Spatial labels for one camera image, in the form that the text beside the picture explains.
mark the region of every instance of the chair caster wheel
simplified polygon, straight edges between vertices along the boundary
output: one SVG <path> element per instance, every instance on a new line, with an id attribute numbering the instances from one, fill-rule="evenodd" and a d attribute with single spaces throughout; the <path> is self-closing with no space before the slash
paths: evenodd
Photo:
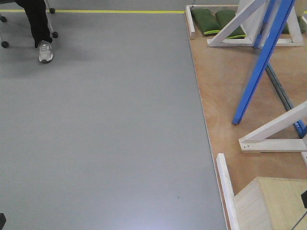
<path id="1" fill-rule="evenodd" d="M 7 41 L 1 42 L 1 46 L 3 48 L 7 48 L 7 47 L 9 47 L 9 43 Z"/>
<path id="2" fill-rule="evenodd" d="M 0 17 L 0 21 L 2 21 L 3 23 L 6 22 L 7 21 L 6 17 L 4 17 L 4 16 Z"/>
<path id="3" fill-rule="evenodd" d="M 58 34 L 58 32 L 53 32 L 53 33 L 52 33 L 52 36 L 53 36 L 54 38 L 58 38 L 59 34 Z"/>
<path id="4" fill-rule="evenodd" d="M 56 10 L 55 10 L 54 8 L 50 8 L 50 9 L 49 9 L 49 12 L 50 12 L 51 14 L 54 14 L 54 13 L 56 12 Z"/>

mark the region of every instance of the wooden floor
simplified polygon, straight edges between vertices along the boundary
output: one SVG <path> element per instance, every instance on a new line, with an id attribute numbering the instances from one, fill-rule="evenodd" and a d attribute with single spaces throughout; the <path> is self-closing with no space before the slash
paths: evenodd
<path id="1" fill-rule="evenodd" d="M 285 112 L 265 73 L 239 125 L 232 125 L 237 105 L 257 54 L 251 47 L 207 47 L 196 29 L 191 40 L 196 76 L 213 157 L 224 153 L 234 193 L 257 176 L 307 179 L 300 153 L 241 153 L 238 139 Z M 276 48 L 271 64 L 294 105 L 307 100 L 307 45 Z M 270 138 L 298 138 L 291 126 Z"/>

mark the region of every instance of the yellow line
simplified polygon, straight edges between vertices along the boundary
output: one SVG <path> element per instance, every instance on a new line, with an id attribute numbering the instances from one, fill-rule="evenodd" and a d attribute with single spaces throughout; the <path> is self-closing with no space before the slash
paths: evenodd
<path id="1" fill-rule="evenodd" d="M 24 10 L 0 10 L 0 12 L 24 12 Z M 59 13 L 147 13 L 147 14 L 163 14 L 175 13 L 183 14 L 184 11 L 112 11 L 112 10 L 56 10 Z"/>

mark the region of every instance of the shoe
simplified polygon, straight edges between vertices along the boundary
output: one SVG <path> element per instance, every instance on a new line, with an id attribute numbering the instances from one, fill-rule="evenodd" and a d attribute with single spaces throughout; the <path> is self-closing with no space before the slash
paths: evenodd
<path id="1" fill-rule="evenodd" d="M 51 44 L 46 41 L 41 41 L 38 44 L 39 47 L 39 61 L 42 63 L 49 63 L 53 59 L 53 53 L 52 53 L 52 48 Z"/>

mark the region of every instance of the person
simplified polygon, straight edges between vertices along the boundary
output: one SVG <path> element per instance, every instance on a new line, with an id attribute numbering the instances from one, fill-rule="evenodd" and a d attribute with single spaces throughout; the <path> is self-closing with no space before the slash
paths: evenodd
<path id="1" fill-rule="evenodd" d="M 28 17 L 35 48 L 39 47 L 39 61 L 42 63 L 49 63 L 53 59 L 53 53 L 45 1 L 15 0 L 15 2 L 24 8 Z"/>

